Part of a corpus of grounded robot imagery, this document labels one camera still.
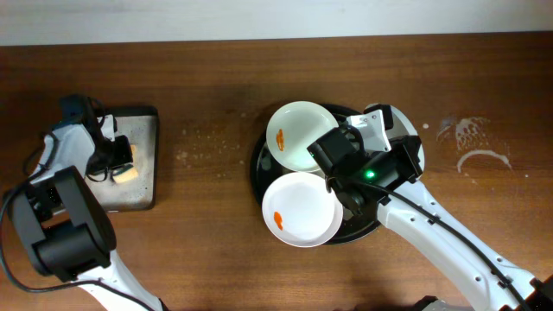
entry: yellow sponge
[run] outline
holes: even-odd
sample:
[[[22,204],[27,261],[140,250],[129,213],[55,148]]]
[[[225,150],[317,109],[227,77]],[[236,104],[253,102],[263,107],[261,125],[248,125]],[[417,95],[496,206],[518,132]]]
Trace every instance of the yellow sponge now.
[[[132,164],[128,164],[118,170],[113,171],[113,174],[111,176],[116,183],[124,183],[137,178],[138,171],[134,166],[132,166]]]

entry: white ceramic bowl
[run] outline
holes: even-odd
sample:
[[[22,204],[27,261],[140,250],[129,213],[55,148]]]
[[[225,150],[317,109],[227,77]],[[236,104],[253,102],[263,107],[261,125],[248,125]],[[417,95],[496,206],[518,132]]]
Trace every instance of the white ceramic bowl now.
[[[267,147],[285,168],[297,172],[319,170],[307,147],[332,128],[338,127],[334,116],[321,105],[297,101],[284,105],[267,125]]]
[[[270,184],[262,210],[269,230],[297,247],[326,243],[340,229],[344,212],[334,192],[327,193],[321,177],[300,172],[283,175]]]

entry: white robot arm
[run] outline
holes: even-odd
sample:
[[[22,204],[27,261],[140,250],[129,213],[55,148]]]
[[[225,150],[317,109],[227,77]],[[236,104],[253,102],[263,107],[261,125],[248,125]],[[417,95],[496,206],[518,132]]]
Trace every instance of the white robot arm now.
[[[0,243],[6,275],[31,293],[81,287],[107,310],[167,310],[123,264],[111,222],[84,182],[87,174],[132,162],[128,138],[114,135],[112,115],[94,115],[90,98],[73,95],[61,101],[64,119],[45,136],[35,172],[4,199],[0,224],[8,213],[33,267],[64,284],[45,289],[23,285],[6,264]],[[61,212],[70,219],[42,225]]]
[[[419,181],[424,152],[409,119],[393,106],[369,105],[346,121],[308,148],[342,204],[354,214],[374,213],[408,240],[475,310],[528,310],[535,277],[478,239]],[[458,310],[443,301],[427,309]]]

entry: orange logo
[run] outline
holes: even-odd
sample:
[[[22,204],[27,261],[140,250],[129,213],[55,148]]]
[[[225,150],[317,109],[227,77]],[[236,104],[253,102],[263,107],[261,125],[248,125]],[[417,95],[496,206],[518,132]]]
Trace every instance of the orange logo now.
[[[283,132],[283,129],[280,129],[278,131],[278,134],[276,134],[276,144],[278,145],[279,150],[284,151],[284,132]]]

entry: wooden table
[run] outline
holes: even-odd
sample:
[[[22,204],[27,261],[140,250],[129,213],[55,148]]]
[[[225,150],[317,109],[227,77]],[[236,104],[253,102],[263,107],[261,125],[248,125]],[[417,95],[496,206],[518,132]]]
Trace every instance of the wooden table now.
[[[423,140],[430,192],[497,252],[542,280],[553,274],[553,33],[0,48],[0,69],[3,191],[21,180],[37,133],[60,120],[58,98],[157,107],[157,205],[110,219],[127,266],[173,310],[372,309],[425,295],[467,304],[382,227],[306,250],[270,234],[248,163],[271,113],[294,100],[401,109]],[[482,142],[512,169],[477,155],[458,173],[467,150],[454,130],[436,136],[465,117],[489,120]],[[3,232],[24,282],[56,283],[34,272],[11,225]],[[3,310],[101,309],[82,290],[30,295],[3,274],[0,301]]]

